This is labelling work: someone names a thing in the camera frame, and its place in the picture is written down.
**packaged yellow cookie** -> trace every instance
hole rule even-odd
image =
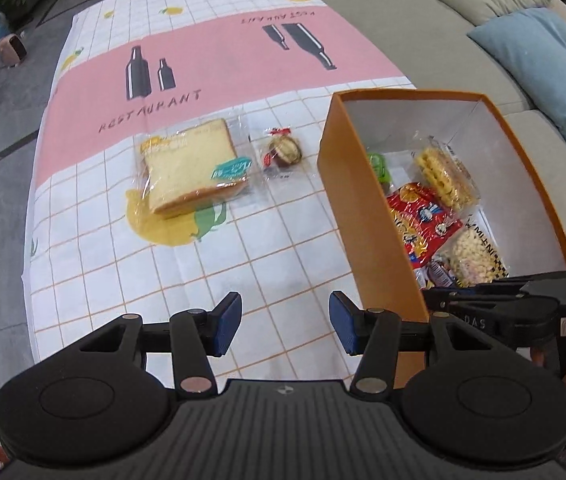
[[[414,162],[440,201],[457,215],[476,206],[480,195],[469,172],[446,144],[429,137],[428,145],[416,153]]]

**beige sofa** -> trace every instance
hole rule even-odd
[[[486,94],[541,177],[566,232],[566,143],[508,72],[470,40],[474,26],[439,0],[323,0],[423,89]],[[566,20],[566,6],[551,8]]]

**cardboard box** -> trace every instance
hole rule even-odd
[[[367,150],[410,150],[413,137],[446,142],[476,183],[480,207],[511,276],[566,269],[566,236],[534,167],[495,105],[482,94],[407,89],[336,93],[318,168],[336,217],[362,308],[404,320],[428,311]],[[424,366],[399,357],[397,385]]]

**metal screw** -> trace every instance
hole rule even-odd
[[[356,387],[366,394],[380,394],[387,389],[387,383],[378,377],[366,377],[357,381]]]
[[[212,387],[212,381],[206,377],[188,377],[180,382],[180,387],[191,394],[201,394]]]

